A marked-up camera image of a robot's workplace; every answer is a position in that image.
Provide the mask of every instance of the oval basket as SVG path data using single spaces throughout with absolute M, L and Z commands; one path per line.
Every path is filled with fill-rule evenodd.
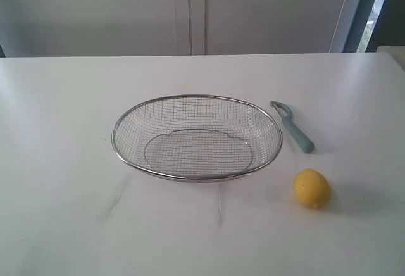
M 134 106 L 118 119 L 112 143 L 122 161 L 151 175 L 211 182 L 268 165 L 280 152 L 282 134 L 256 105 L 189 94 Z

